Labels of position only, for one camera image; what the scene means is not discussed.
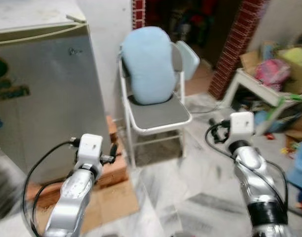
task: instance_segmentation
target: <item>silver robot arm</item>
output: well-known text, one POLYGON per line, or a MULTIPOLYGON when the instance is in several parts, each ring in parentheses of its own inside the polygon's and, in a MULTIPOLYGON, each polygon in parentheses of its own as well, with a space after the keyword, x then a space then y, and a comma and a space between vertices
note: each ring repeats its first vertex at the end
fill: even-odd
POLYGON ((253 237, 294 237, 288 227, 287 210, 267 172, 265 159, 250 145, 254 116, 250 112, 230 116, 226 147, 235 159, 234 173, 253 226, 253 237))
POLYGON ((115 161, 116 147, 111 156, 102 155, 101 136, 81 137, 74 172, 63 183, 60 198, 53 208, 44 237, 78 237, 85 209, 95 181, 102 175, 103 165, 115 161))

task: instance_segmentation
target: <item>fridge sticker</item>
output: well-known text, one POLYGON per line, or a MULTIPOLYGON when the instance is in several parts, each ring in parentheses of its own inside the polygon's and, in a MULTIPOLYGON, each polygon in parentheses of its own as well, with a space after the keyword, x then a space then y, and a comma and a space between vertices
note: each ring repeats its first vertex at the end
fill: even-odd
POLYGON ((30 95, 27 85, 12 85, 8 72, 8 64, 0 57, 0 101, 30 95))

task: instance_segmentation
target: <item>gray chair seat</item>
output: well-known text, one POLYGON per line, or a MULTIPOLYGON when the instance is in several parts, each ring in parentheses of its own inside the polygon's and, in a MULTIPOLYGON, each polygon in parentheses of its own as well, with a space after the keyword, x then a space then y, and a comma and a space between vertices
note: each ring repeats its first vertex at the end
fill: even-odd
POLYGON ((159 127, 162 127, 162 132, 178 129, 191 121, 191 115, 175 93, 168 101, 160 104, 140 105, 132 95, 128 96, 128 101, 133 126, 141 135, 153 134, 153 131, 158 133, 159 127))

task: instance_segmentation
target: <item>white metal chair frame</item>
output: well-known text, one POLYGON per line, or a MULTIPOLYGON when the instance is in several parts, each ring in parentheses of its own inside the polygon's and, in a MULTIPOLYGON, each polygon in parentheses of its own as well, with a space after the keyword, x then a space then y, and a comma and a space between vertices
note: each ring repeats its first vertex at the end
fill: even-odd
MULTIPOLYGON (((172 46, 172 64, 173 64, 174 71, 175 71, 177 77, 179 78, 179 81, 178 81, 179 85, 176 86, 175 91, 176 92, 179 91, 180 102, 184 105, 184 103, 185 103, 185 78, 184 78, 184 71, 183 71, 182 56, 180 54, 178 47, 173 42, 171 43, 171 46, 172 46)), ((181 144, 182 144, 182 149, 183 149, 182 157, 186 157, 185 131, 184 131, 183 127, 185 125, 187 125, 188 123, 190 123, 190 121, 192 120, 191 114, 189 113, 189 119, 186 122, 162 125, 162 126, 158 126, 158 127, 149 128, 149 129, 139 128, 135 123, 135 118, 131 111, 129 100, 128 100, 129 95, 128 95, 128 88, 126 85, 126 79, 128 79, 129 75, 126 75, 124 73, 122 59, 119 60, 118 66, 119 66, 120 83, 121 83, 121 99, 122 99, 122 103, 124 106, 128 149, 129 149, 129 155, 130 155, 132 167, 133 168, 136 167, 135 150, 134 150, 136 146, 146 145, 146 144, 155 143, 155 142, 162 142, 165 140, 170 140, 170 139, 175 139, 175 138, 180 139, 181 144), (180 132, 178 135, 174 135, 174 136, 153 139, 153 140, 145 141, 145 142, 134 143, 132 141, 131 125, 133 127, 133 130, 135 130, 140 135, 151 135, 151 134, 167 132, 167 131, 172 131, 172 130, 180 130, 180 132)))

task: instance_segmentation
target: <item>white wall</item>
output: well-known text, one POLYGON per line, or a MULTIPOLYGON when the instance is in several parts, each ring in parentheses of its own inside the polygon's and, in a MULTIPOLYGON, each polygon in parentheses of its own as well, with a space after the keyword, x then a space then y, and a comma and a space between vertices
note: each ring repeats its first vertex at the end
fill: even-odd
POLYGON ((302 33, 302 0, 271 0, 247 51, 258 49, 264 40, 287 45, 302 33))
POLYGON ((131 0, 77 0, 91 31, 94 56, 105 110, 122 118, 117 56, 119 45, 131 31, 131 0))

